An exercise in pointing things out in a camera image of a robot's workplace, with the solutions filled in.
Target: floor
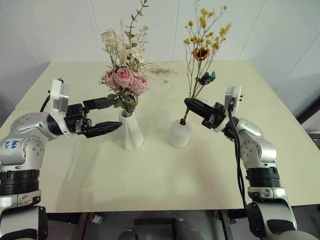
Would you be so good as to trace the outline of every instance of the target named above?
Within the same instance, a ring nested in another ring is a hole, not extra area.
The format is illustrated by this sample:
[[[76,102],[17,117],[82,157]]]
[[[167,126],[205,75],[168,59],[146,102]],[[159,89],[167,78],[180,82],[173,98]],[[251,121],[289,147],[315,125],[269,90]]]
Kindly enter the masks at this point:
[[[298,229],[320,238],[319,205],[296,206],[293,208]],[[126,211],[103,212],[101,224],[89,223],[84,240],[117,240],[122,231],[134,228],[139,240],[173,240],[170,225],[138,225],[137,218],[184,218],[202,234],[205,240],[224,240],[221,221],[217,220],[212,210],[179,211]],[[49,221],[48,240],[71,240],[75,225]],[[238,219],[231,225],[234,240],[256,240],[250,230],[247,218]]]

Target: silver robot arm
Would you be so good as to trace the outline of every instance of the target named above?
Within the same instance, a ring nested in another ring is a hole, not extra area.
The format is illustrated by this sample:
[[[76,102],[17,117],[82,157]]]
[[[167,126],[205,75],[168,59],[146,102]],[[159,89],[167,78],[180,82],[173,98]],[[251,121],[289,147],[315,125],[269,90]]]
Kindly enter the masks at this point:
[[[87,117],[90,110],[108,108],[114,100],[92,99],[84,101],[84,106],[68,106],[68,100],[69,86],[53,80],[50,114],[20,116],[0,141],[0,240],[45,240],[48,236],[46,209],[37,205],[41,201],[38,177],[48,141],[59,135],[83,134],[91,138],[110,133],[122,124],[108,121],[91,126]]]
[[[250,231],[263,240],[315,240],[306,232],[297,231],[297,222],[288,201],[286,190],[281,187],[277,170],[275,147],[267,141],[261,129],[244,118],[236,118],[239,101],[242,100],[241,86],[229,87],[224,105],[213,107],[198,99],[186,98],[185,104],[192,112],[203,117],[202,125],[235,141],[238,133],[240,154],[249,181],[247,193],[252,202],[245,206]]]

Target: flower arrangement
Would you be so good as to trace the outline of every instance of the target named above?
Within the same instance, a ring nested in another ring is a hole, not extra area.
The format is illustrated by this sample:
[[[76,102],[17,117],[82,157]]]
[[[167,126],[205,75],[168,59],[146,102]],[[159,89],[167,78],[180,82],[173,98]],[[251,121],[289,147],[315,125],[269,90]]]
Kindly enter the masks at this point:
[[[106,70],[100,83],[114,91],[114,94],[109,94],[107,98],[117,100],[114,107],[124,109],[126,117],[134,112],[139,95],[148,90],[147,73],[157,76],[174,73],[158,64],[145,62],[143,52],[145,44],[148,43],[146,36],[149,26],[144,25],[138,32],[134,32],[134,23],[139,16],[143,16],[143,10],[149,7],[147,1],[140,0],[141,8],[136,10],[136,14],[131,14],[131,23],[126,26],[127,30],[123,30],[123,23],[120,22],[120,35],[112,28],[101,34],[104,51],[109,55],[112,66]]]
[[[210,31],[216,21],[225,13],[227,6],[220,8],[220,13],[217,14],[215,9],[208,11],[205,8],[199,12],[199,0],[195,2],[196,26],[193,21],[189,21],[185,26],[189,33],[189,37],[183,40],[185,46],[185,61],[187,64],[186,75],[189,81],[189,98],[195,99],[204,86],[213,82],[216,79],[216,73],[208,72],[208,69],[217,54],[221,44],[226,40],[226,34],[229,31],[231,24],[222,27],[218,34]],[[184,117],[180,124],[186,124],[186,118],[189,109],[187,108]]]

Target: handwritten label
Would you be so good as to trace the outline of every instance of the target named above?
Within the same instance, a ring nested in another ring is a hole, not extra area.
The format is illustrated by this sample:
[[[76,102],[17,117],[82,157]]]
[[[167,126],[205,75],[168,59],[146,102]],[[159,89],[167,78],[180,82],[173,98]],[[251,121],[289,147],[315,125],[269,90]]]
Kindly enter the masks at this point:
[[[4,141],[2,146],[2,154],[12,155],[19,147],[23,138],[9,138]]]

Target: sunflower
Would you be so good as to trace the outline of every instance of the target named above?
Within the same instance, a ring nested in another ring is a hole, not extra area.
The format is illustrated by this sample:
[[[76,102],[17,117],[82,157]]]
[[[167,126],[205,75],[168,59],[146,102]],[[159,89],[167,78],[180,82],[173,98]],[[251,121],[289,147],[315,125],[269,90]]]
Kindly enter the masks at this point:
[[[198,61],[202,61],[209,57],[210,49],[207,47],[195,48],[193,51],[193,57]]]

